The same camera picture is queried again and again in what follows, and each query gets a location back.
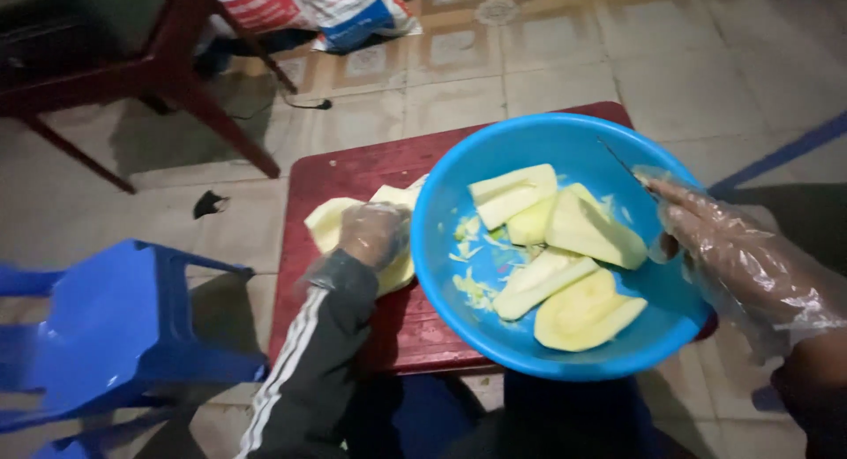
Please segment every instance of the plastic glove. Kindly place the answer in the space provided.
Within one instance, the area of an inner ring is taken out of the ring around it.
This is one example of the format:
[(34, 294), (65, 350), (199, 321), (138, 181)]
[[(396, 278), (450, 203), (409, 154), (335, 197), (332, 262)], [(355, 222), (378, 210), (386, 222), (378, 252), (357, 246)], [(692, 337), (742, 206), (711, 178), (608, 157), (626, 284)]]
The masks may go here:
[(682, 247), (705, 300), (746, 335), (755, 362), (847, 326), (845, 278), (730, 204), (667, 177), (640, 179), (662, 197), (665, 233), (651, 258), (667, 261)]
[(341, 214), (338, 248), (375, 272), (385, 269), (408, 247), (408, 208), (390, 203), (365, 203)]

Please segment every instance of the red table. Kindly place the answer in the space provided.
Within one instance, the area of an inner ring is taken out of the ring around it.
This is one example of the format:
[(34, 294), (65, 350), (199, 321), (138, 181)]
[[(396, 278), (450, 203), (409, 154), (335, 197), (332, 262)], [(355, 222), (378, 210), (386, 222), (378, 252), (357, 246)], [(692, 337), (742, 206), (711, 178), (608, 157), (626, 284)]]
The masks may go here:
[[(605, 118), (632, 128), (630, 116), (616, 102), (598, 102), (557, 112)], [(294, 164), (276, 286), (271, 358), (279, 355), (288, 326), (304, 301), (292, 295), (292, 285), (319, 255), (303, 224), (306, 216), (329, 198), (348, 196), (367, 201), (383, 184), (405, 188), (429, 172), (455, 144), (487, 125), (314, 155)], [(450, 330), (417, 281), (379, 299), (371, 324), (374, 332), (359, 358), (369, 371), (420, 373), (492, 364)]]

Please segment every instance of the plastic bag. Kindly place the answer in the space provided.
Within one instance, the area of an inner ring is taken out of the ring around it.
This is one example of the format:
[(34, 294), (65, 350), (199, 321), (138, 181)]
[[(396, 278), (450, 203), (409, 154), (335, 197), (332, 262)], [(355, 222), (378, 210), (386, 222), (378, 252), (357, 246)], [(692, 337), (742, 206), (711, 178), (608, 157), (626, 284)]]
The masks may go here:
[(221, 0), (246, 28), (257, 32), (320, 30), (313, 48), (351, 51), (371, 34), (421, 33), (403, 0)]
[(684, 276), (745, 334), (754, 362), (785, 356), (804, 338), (847, 326), (845, 278), (736, 206), (655, 168), (635, 171), (662, 197), (665, 233), (651, 258), (664, 262), (683, 251)]

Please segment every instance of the black jacket sleeve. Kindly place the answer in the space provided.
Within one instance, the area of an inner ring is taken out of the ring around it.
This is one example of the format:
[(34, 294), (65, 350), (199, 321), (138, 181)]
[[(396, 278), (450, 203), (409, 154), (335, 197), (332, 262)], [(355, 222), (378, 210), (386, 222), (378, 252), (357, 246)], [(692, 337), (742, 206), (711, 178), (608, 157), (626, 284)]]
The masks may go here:
[(239, 458), (346, 457), (337, 427), (355, 388), (353, 357), (370, 333), (377, 279), (336, 250), (307, 280), (306, 302), (253, 399)]

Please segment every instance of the dark pants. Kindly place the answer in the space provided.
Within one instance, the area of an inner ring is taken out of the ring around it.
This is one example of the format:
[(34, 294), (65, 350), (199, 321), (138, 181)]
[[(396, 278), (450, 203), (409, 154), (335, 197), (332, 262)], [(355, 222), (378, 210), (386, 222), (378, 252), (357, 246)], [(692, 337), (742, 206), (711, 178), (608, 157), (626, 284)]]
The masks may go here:
[[(504, 413), (522, 423), (578, 425), (580, 434), (607, 433), (609, 441), (640, 450), (627, 457), (656, 456), (650, 412), (634, 378), (564, 383), (507, 371), (504, 404)], [(435, 459), (451, 442), (469, 435), (482, 415), (472, 392), (458, 378), (381, 376), (357, 390), (343, 432), (351, 459)]]

